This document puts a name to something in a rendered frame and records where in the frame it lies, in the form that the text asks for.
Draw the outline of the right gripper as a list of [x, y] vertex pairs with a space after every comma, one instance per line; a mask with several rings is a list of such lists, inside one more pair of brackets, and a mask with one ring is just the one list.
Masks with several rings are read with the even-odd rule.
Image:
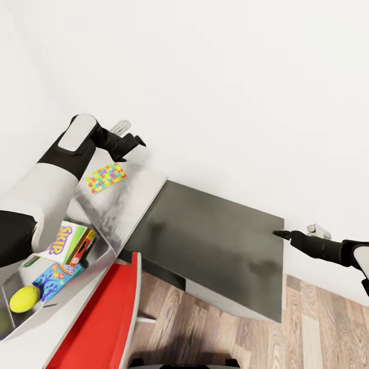
[[290, 231], [273, 231], [274, 235], [290, 240], [290, 244], [306, 255], [314, 259], [321, 259], [327, 261], [324, 256], [324, 244], [329, 240], [319, 237], [309, 236], [301, 231], [292, 230]]

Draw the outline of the tennis ball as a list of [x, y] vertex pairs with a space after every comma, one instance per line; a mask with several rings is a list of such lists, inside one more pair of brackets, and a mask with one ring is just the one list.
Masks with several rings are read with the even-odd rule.
[[10, 308], [16, 314], [26, 312], [37, 304], [40, 300], [41, 292], [36, 286], [27, 286], [18, 290], [10, 300]]

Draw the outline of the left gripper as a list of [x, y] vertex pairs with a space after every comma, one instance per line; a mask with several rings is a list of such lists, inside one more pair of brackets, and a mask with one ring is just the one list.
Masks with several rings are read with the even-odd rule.
[[120, 135], [116, 135], [117, 145], [113, 150], [108, 151], [110, 158], [114, 162], [126, 162], [124, 156], [131, 150], [137, 147], [139, 144], [146, 146], [145, 142], [139, 137], [139, 135], [132, 135], [131, 133], [126, 134], [123, 138]]

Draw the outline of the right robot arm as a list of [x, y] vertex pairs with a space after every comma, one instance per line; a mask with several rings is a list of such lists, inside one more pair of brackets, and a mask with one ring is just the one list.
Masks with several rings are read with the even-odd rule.
[[361, 270], [366, 277], [361, 283], [369, 295], [369, 242], [348, 239], [332, 241], [330, 232], [316, 223], [306, 229], [307, 234], [298, 230], [273, 231], [273, 234], [290, 240], [293, 247], [311, 258]]

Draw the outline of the jigsaw puzzle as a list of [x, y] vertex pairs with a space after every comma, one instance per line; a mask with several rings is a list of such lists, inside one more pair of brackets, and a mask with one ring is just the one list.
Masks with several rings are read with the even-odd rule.
[[90, 177], [87, 177], [86, 182], [93, 194], [96, 194], [127, 178], [126, 174], [122, 171], [117, 162], [94, 171], [92, 176], [95, 176], [95, 178], [91, 179]]

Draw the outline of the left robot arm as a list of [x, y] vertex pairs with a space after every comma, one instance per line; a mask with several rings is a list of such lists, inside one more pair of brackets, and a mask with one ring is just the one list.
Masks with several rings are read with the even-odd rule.
[[76, 115], [37, 164], [0, 196], [0, 287], [31, 254], [54, 242], [96, 147], [114, 162], [126, 162], [126, 154], [146, 146], [139, 135], [121, 137], [131, 127], [121, 120], [108, 131], [94, 116]]

